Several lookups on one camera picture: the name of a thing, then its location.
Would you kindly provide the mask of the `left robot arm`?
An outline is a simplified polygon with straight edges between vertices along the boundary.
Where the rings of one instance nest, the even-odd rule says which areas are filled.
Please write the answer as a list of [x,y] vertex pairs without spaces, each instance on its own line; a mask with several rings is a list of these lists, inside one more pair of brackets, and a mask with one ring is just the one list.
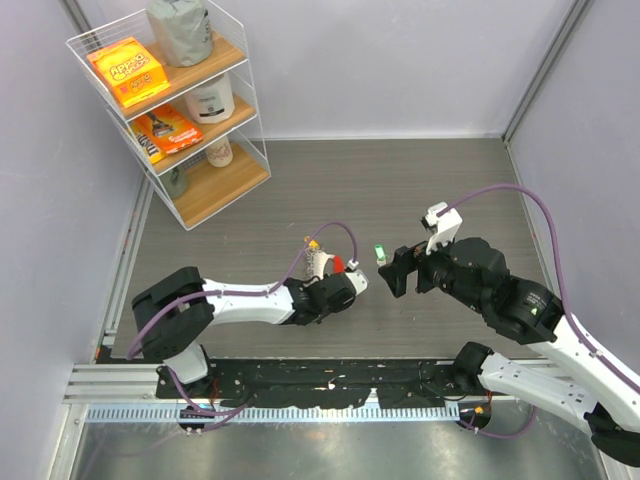
[[138,333],[127,357],[141,354],[161,365],[160,378],[177,395],[200,398],[213,388],[214,369],[197,343],[207,328],[264,323],[306,326],[351,307],[368,287],[361,270],[348,268],[321,278],[291,277],[264,285],[224,284],[184,267],[132,301]]

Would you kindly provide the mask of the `keyring bunch with red tag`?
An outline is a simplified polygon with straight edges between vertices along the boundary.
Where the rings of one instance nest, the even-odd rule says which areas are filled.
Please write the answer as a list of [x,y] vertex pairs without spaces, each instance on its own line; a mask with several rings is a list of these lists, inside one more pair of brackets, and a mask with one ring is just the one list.
[[343,273],[345,265],[339,255],[327,253],[318,241],[306,237],[308,245],[305,249],[305,269],[310,279],[322,280],[327,275],[326,267],[330,266],[330,274]]

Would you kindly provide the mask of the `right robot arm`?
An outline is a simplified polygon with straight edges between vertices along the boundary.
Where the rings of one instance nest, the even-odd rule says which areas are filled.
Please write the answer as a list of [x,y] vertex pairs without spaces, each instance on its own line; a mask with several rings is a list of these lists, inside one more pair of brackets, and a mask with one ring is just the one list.
[[480,389],[518,397],[571,423],[601,452],[630,467],[639,464],[639,396],[590,352],[584,329],[573,331],[560,299],[545,286],[510,273],[505,256],[481,238],[433,253],[425,244],[402,246],[379,275],[394,297],[416,274],[419,293],[439,289],[499,335],[553,361],[569,378],[536,373],[495,350],[469,341],[455,357],[452,380],[466,394]]

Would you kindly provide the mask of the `key with green tag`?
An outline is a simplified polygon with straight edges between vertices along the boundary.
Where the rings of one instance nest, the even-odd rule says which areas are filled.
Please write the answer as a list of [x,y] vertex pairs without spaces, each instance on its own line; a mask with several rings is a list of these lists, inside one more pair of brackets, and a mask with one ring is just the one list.
[[374,253],[378,266],[384,266],[388,263],[389,256],[387,255],[386,250],[382,244],[376,244],[374,246]]

